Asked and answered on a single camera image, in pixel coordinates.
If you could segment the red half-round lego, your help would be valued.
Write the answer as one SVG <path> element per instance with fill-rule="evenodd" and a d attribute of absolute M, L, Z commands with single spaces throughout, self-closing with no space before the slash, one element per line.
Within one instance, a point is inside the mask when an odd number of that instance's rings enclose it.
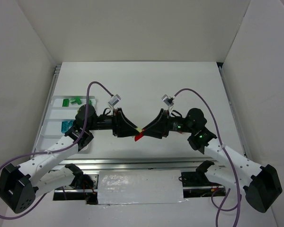
<path fill-rule="evenodd" d="M 144 136 L 143 132 L 140 132 L 139 135 L 136 135 L 136 136 L 134 137 L 134 141 L 137 142 L 137 141 L 140 140 L 143 136 Z"/>

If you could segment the green tree lego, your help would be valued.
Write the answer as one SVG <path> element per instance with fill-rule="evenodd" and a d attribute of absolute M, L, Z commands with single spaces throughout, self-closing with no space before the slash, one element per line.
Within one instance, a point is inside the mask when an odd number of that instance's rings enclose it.
<path fill-rule="evenodd" d="M 79 97 L 74 97 L 74 98 L 71 98 L 71 99 L 70 99 L 70 103 L 71 103 L 72 105 L 74 105 L 74 104 L 81 105 L 81 104 L 82 104 L 82 101 L 81 101 L 81 99 L 80 99 Z"/>

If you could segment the teal long lego brick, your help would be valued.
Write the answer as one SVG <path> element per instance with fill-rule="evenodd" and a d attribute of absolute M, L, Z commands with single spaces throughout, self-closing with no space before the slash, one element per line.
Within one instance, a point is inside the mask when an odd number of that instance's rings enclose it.
<path fill-rule="evenodd" d="M 62 121 L 61 124 L 61 133 L 67 132 L 69 129 L 68 121 Z"/>

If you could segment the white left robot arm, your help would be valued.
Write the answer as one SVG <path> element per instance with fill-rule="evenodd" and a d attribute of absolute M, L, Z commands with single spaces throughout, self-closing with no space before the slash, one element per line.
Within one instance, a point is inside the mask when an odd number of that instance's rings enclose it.
<path fill-rule="evenodd" d="M 37 152 L 36 156 L 17 166 L 8 161 L 0 167 L 0 198 L 14 213 L 20 214 L 40 195 L 60 186 L 82 185 L 84 174 L 75 164 L 66 164 L 57 171 L 52 168 L 85 148 L 93 140 L 94 130 L 111 130 L 118 138 L 140 134 L 122 109 L 113 110 L 111 115 L 98 116 L 94 106 L 82 105 L 73 125 L 50 148 Z"/>

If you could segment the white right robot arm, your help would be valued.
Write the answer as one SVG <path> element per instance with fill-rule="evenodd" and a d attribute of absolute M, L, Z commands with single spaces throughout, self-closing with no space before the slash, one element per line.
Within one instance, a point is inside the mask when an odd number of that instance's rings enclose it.
<path fill-rule="evenodd" d="M 159 115 L 143 128 L 142 134 L 162 139 L 171 131 L 190 133 L 187 141 L 191 148 L 223 166 L 220 168 L 205 161 L 198 168 L 201 174 L 212 183 L 239 189 L 252 208 L 265 213 L 283 191 L 277 170 L 271 165 L 255 163 L 226 146 L 206 128 L 206 123 L 198 108 L 190 109 L 185 118 L 170 116 L 167 110 L 161 109 Z"/>

